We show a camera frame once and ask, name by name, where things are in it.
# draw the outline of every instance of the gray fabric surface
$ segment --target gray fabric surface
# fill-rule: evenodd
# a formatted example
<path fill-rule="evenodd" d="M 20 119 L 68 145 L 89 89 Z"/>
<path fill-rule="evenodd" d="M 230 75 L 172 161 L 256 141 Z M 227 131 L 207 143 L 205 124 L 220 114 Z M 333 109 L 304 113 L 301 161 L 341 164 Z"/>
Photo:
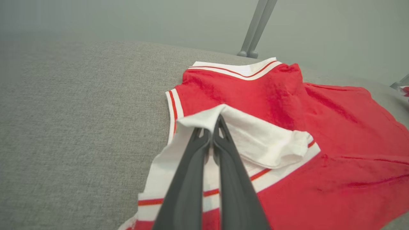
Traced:
<path fill-rule="evenodd" d="M 257 62 L 138 42 L 10 39 L 0 51 L 1 229 L 117 229 L 137 211 L 150 163 L 166 145 L 164 92 L 196 60 Z M 408 104 L 392 89 L 302 71 L 309 82 L 365 86 L 409 127 Z"/>

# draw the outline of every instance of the gray leg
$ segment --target gray leg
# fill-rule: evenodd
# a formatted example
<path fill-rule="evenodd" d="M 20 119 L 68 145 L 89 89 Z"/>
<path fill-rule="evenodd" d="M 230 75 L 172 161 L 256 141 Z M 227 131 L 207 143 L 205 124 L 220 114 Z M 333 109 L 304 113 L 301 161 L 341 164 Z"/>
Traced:
<path fill-rule="evenodd" d="M 265 6 L 263 14 L 261 15 L 260 22 L 258 23 L 256 32 L 254 33 L 253 39 L 250 43 L 250 46 L 247 52 L 247 57 L 250 57 L 250 58 L 258 57 L 258 53 L 254 50 L 256 49 L 258 41 L 260 40 L 261 35 L 263 34 L 265 25 L 267 25 L 268 19 L 270 18 L 271 13 L 273 12 L 273 9 L 276 3 L 277 3 L 277 0 L 267 0 L 267 4 Z"/>
<path fill-rule="evenodd" d="M 256 11 L 254 12 L 253 19 L 250 22 L 249 29 L 247 30 L 246 38 L 244 39 L 244 43 L 241 48 L 241 51 L 237 54 L 237 56 L 247 57 L 250 43 L 252 42 L 254 34 L 256 33 L 258 23 L 260 22 L 264 9 L 267 5 L 267 2 L 268 0 L 258 0 Z"/>

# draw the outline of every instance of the gray background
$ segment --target gray background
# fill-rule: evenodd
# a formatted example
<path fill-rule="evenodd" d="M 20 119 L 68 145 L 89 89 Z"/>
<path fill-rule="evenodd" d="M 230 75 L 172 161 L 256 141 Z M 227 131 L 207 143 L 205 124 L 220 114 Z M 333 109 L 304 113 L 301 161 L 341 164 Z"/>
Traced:
<path fill-rule="evenodd" d="M 0 32 L 148 41 L 236 54 L 257 0 L 2 0 Z M 385 85 L 409 73 L 408 0 L 278 0 L 260 59 Z"/>

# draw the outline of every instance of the clothing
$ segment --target clothing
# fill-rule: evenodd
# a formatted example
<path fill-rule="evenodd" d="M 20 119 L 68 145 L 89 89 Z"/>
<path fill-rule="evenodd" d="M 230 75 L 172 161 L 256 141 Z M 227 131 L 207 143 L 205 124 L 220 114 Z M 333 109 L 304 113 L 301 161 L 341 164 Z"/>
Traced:
<path fill-rule="evenodd" d="M 273 229 L 380 229 L 409 210 L 409 132 L 363 88 L 303 83 L 297 64 L 272 58 L 196 62 L 166 96 L 169 143 L 176 119 L 220 104 L 314 137 L 314 158 L 258 191 Z M 219 209 L 204 212 L 203 229 L 219 229 L 219 221 Z M 138 219 L 134 227 L 152 224 Z"/>

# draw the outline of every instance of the red and white striped trim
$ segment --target red and white striped trim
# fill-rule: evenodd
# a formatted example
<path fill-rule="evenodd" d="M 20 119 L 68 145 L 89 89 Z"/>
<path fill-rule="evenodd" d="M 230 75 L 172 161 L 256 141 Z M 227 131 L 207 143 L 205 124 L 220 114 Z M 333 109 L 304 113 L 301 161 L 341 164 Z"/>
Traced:
<path fill-rule="evenodd" d="M 262 77 L 280 64 L 282 63 L 277 61 L 276 58 L 269 58 L 251 65 L 225 65 L 197 61 L 187 70 L 209 70 L 251 81 Z"/>
<path fill-rule="evenodd" d="M 165 92 L 166 98 L 168 99 L 169 116 L 170 116 L 170 127 L 169 127 L 169 137 L 168 144 L 172 141 L 173 136 L 176 132 L 176 120 L 182 118 L 183 109 L 180 103 L 180 98 L 176 89 Z"/>
<path fill-rule="evenodd" d="M 264 169 L 252 176 L 250 180 L 253 183 L 254 190 L 260 192 L 281 179 L 288 176 L 290 173 L 307 163 L 320 152 L 319 146 L 315 143 L 312 136 L 309 137 L 308 153 L 302 162 L 288 166 L 286 169 Z M 139 194 L 138 196 L 138 219 L 141 221 L 154 221 L 159 209 L 163 203 L 163 195 Z M 210 211 L 220 206 L 219 189 L 212 189 L 203 192 L 203 211 Z"/>

